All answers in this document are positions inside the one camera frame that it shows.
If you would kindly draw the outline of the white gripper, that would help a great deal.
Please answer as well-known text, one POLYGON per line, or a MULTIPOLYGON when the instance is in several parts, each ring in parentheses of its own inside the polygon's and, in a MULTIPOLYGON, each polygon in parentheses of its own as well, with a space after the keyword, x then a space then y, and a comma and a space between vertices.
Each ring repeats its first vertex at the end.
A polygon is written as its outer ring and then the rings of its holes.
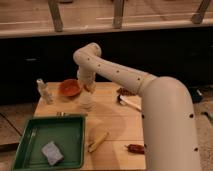
POLYGON ((90 70, 87 70, 83 67, 79 67, 77 71, 77 78, 80 84, 83 85, 83 88, 89 92, 89 93, 94 93, 96 85, 95 83, 95 78, 96 78, 96 73, 90 70))

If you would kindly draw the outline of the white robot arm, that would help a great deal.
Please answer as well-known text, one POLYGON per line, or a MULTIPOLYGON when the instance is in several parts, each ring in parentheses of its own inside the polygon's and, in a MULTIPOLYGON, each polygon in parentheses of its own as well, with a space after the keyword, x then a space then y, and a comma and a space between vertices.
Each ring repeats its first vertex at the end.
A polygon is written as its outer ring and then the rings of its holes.
POLYGON ((96 43, 76 50, 73 59, 82 83, 99 74, 142 98, 147 171, 202 171, 192 98, 182 82, 104 60, 96 43))

